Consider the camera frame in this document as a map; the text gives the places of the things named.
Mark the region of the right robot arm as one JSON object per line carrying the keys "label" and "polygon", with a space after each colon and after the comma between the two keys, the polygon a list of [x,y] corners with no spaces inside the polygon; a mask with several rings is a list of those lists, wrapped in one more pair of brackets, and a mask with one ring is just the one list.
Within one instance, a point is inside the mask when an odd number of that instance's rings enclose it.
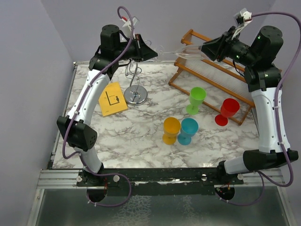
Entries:
{"label": "right robot arm", "polygon": [[299,158],[285,136],[281,94],[275,94],[281,72],[273,61],[283,45],[282,32],[274,26],[264,26],[251,46],[233,37],[234,33],[235,27],[231,27],[199,50],[212,61],[228,57],[245,67],[244,79],[257,113],[259,144],[257,150],[244,151],[241,157],[219,163],[223,169],[216,172],[216,179],[221,184],[231,181],[233,174],[278,168]]}

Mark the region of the green plastic wine glass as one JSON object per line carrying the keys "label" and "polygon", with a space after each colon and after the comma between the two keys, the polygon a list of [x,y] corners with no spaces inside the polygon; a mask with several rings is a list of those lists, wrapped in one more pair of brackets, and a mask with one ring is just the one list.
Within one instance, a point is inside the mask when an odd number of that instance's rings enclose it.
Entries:
{"label": "green plastic wine glass", "polygon": [[190,91],[190,104],[186,107],[186,112],[190,115],[196,115],[199,111],[199,106],[206,98],[206,91],[201,87],[194,87]]}

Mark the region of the clear wine glass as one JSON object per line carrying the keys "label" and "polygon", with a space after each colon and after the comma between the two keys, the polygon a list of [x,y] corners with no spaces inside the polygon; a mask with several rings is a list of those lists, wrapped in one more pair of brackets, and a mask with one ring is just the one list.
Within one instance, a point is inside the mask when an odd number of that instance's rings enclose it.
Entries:
{"label": "clear wine glass", "polygon": [[164,54],[174,54],[182,59],[187,60],[209,60],[209,57],[201,51],[203,45],[186,45],[178,50],[174,50],[171,52],[164,52],[160,50],[158,52],[159,55]]}

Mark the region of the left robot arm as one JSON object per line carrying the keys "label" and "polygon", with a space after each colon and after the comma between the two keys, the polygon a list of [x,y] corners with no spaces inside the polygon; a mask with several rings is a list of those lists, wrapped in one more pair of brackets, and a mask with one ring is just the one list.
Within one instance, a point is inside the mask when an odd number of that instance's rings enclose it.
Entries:
{"label": "left robot arm", "polygon": [[[97,157],[95,143],[97,132],[90,127],[93,112],[98,99],[114,73],[120,60],[143,62],[157,57],[140,34],[125,34],[118,26],[109,24],[102,28],[100,46],[89,61],[89,72],[85,84],[71,110],[58,117],[56,123],[63,138],[62,155],[69,159],[78,154],[84,170],[89,172],[87,179],[98,186],[103,182],[103,163]],[[69,145],[74,153],[66,155]]]}

